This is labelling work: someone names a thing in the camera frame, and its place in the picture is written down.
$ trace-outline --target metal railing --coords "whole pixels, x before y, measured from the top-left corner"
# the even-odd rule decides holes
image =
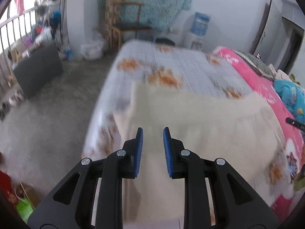
[[[23,13],[8,18],[0,24],[0,90],[3,93],[6,92],[6,89],[4,88],[1,79],[4,78],[5,83],[9,86],[6,74],[12,76],[12,70],[9,63],[10,60],[8,59],[8,50],[11,51],[12,44],[19,39],[24,42],[24,36],[31,31],[32,25],[36,23],[36,9],[36,7],[33,7],[25,10]]]

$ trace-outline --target chair leg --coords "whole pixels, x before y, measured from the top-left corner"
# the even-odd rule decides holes
[[[121,48],[122,46],[122,38],[123,38],[123,35],[121,32],[119,32],[119,49]]]
[[[112,49],[112,44],[113,44],[113,30],[111,28],[111,34],[110,34],[110,49]]]

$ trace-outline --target silver screw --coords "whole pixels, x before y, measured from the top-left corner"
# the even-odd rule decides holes
[[[83,158],[82,160],[81,160],[81,164],[82,165],[88,165],[90,163],[90,158]]]
[[[225,165],[226,161],[223,158],[217,158],[216,163],[218,165]]]
[[[124,151],[124,150],[118,150],[118,151],[116,152],[116,154],[117,154],[118,156],[125,156],[126,151]]]
[[[188,151],[188,150],[182,150],[180,153],[182,156],[188,156],[191,154],[190,151]]]

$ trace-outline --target white door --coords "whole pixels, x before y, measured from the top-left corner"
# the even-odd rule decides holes
[[[274,45],[275,39],[280,29],[280,23],[282,21],[282,13],[278,10],[277,6],[271,0],[270,11],[268,19],[260,37],[260,41],[254,51],[254,56],[260,55],[260,59],[266,63],[271,49]]]

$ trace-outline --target gray floor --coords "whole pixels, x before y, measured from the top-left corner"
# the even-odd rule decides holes
[[[65,62],[64,74],[0,122],[0,152],[14,181],[44,197],[81,158],[91,113],[114,56]]]

